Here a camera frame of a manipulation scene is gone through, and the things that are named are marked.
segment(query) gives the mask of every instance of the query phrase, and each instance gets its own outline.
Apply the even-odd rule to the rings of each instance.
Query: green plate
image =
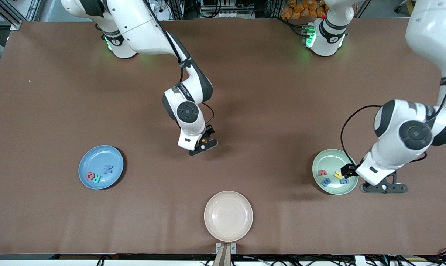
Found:
[[[348,194],[356,187],[356,185],[358,185],[359,177],[348,178],[349,183],[344,185],[340,184],[340,180],[334,176],[335,171],[340,172],[341,167],[345,166],[347,163],[351,162],[343,151],[337,149],[323,150],[315,157],[315,160],[313,161],[312,173],[315,182],[321,187],[321,189],[330,194]],[[327,174],[318,175],[319,170],[325,170]],[[331,180],[326,187],[321,184],[325,178],[329,178]]]

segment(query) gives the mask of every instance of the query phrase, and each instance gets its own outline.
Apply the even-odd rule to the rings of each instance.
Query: brown table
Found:
[[[215,87],[214,137],[177,146],[161,104],[179,78],[170,55],[118,59],[92,23],[24,23],[0,62],[0,253],[206,253],[203,212],[235,190],[254,210],[240,253],[436,254],[446,247],[446,146],[399,170],[404,195],[342,197],[314,183],[311,160],[340,148],[346,118],[393,98],[436,104],[440,74],[405,42],[407,20],[354,20],[334,56],[317,57],[277,20],[165,22]],[[202,108],[209,118],[209,112]],[[359,160],[375,109],[346,129]],[[90,148],[121,149],[108,190],[84,187]]]

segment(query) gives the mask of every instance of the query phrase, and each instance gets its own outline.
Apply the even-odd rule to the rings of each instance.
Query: plate rim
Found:
[[[120,155],[121,161],[123,162],[123,167],[121,168],[121,171],[120,171],[120,174],[118,175],[118,178],[115,180],[115,182],[111,183],[109,186],[107,186],[107,187],[102,187],[102,188],[90,187],[90,186],[88,186],[88,184],[84,183],[83,180],[82,180],[82,178],[80,177],[80,166],[82,165],[83,160],[85,160],[85,157],[86,157],[89,153],[92,153],[92,150],[93,150],[93,149],[97,149],[97,148],[100,148],[100,147],[111,148],[111,150],[114,150],[116,153],[118,153],[118,154]],[[98,146],[95,146],[95,147],[91,148],[90,150],[88,150],[88,151],[83,155],[82,159],[80,160],[80,162],[79,162],[79,164],[78,164],[78,167],[77,167],[78,179],[80,180],[80,182],[82,182],[82,184],[83,184],[85,187],[87,187],[87,188],[89,188],[89,189],[93,189],[93,190],[107,189],[107,188],[111,187],[112,185],[114,185],[114,184],[121,178],[121,175],[123,174],[123,170],[124,170],[124,168],[125,168],[125,160],[124,160],[124,158],[123,158],[123,154],[120,152],[120,150],[118,150],[116,147],[111,146],[111,145],[98,145]]]
[[[248,226],[248,229],[246,229],[246,230],[244,231],[244,233],[243,233],[241,236],[238,236],[238,238],[222,239],[222,238],[216,237],[216,236],[213,234],[213,232],[210,230],[209,226],[208,226],[208,224],[210,223],[210,221],[207,219],[207,215],[206,215],[206,214],[209,213],[209,207],[210,207],[209,204],[210,204],[210,202],[212,202],[216,197],[220,197],[222,194],[235,194],[235,195],[237,195],[238,197],[241,197],[241,199],[243,199],[243,201],[245,201],[245,202],[248,204],[248,206],[249,206],[248,213],[249,213],[250,219],[249,219],[249,221],[248,221],[248,225],[249,225],[249,226]],[[225,190],[225,191],[221,191],[221,192],[218,192],[218,193],[216,193],[215,195],[213,195],[213,196],[208,200],[208,202],[206,203],[205,210],[204,210],[204,222],[205,222],[205,227],[206,227],[207,231],[208,231],[214,238],[216,238],[216,239],[218,239],[218,240],[220,240],[220,241],[224,241],[224,242],[235,242],[235,241],[238,241],[238,240],[242,239],[243,237],[245,237],[245,236],[248,234],[248,232],[251,230],[252,223],[253,223],[253,219],[254,219],[254,212],[253,212],[252,205],[251,205],[250,201],[249,201],[244,195],[242,195],[241,193],[236,192],[236,191],[233,191],[233,190]]]
[[[315,178],[315,168],[314,168],[315,161],[316,161],[316,159],[317,159],[322,153],[324,153],[324,152],[326,152],[326,151],[329,151],[329,150],[336,150],[336,151],[339,151],[340,153],[343,153],[344,155],[346,155],[346,153],[344,153],[344,151],[342,151],[342,150],[338,150],[338,149],[325,149],[325,150],[322,150],[321,152],[319,152],[319,153],[315,156],[315,158],[313,159],[313,162],[312,162],[312,177],[313,177],[313,180],[315,181],[315,183],[316,183],[321,189],[323,189],[323,191],[327,192],[328,194],[335,195],[335,196],[346,195],[346,194],[348,194],[349,192],[352,192],[352,191],[358,186],[358,183],[359,183],[359,177],[356,177],[356,184],[353,186],[353,188],[352,188],[351,190],[349,190],[348,192],[343,193],[343,194],[334,194],[334,193],[332,193],[332,192],[329,192],[329,191],[327,191],[324,187],[322,187],[321,184],[319,184],[319,183],[316,181],[316,178]]]

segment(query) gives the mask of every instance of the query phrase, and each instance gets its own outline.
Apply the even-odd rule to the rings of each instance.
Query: plate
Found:
[[[348,194],[358,184],[359,177],[349,177],[348,184],[340,184],[340,180],[334,176],[335,171],[340,172],[341,167],[345,166],[347,163],[351,163],[351,161],[342,150],[323,150],[315,157],[315,160],[313,161],[312,173],[315,182],[321,187],[321,189],[330,194]],[[325,170],[326,175],[319,175],[320,170]],[[330,183],[326,187],[322,185],[325,178],[329,178],[330,180]]]
[[[113,185],[123,172],[123,155],[115,147],[97,146],[80,160],[78,177],[91,189],[105,189]]]
[[[213,237],[223,242],[234,242],[250,230],[253,212],[243,195],[223,191],[208,201],[204,216],[206,228]]]

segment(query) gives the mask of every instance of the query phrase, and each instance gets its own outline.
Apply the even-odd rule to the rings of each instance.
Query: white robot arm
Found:
[[[196,65],[182,43],[165,31],[148,3],[143,0],[61,0],[76,17],[88,17],[97,23],[110,50],[120,57],[139,54],[172,54],[179,59],[189,78],[165,91],[162,104],[181,128],[178,145],[190,155],[215,147],[209,140],[213,128],[205,124],[198,104],[209,100],[213,86]]]
[[[325,0],[330,10],[326,17],[308,24],[312,31],[305,45],[321,56],[333,55],[343,44],[346,29],[354,17],[353,4],[358,0]]]
[[[424,153],[446,144],[446,0],[417,0],[405,34],[412,50],[434,62],[441,82],[437,106],[392,100],[375,115],[378,141],[358,166],[344,168],[372,185]]]

